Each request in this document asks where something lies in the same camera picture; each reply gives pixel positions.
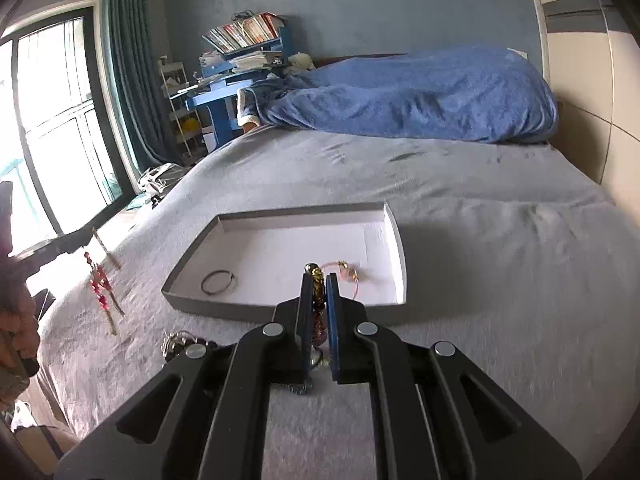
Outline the person's left hand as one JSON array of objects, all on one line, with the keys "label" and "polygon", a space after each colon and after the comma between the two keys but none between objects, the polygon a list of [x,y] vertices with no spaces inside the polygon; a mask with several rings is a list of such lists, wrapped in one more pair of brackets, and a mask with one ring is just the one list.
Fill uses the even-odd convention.
[{"label": "person's left hand", "polygon": [[40,345],[34,300],[12,266],[1,260],[1,367],[7,370],[35,359]]}]

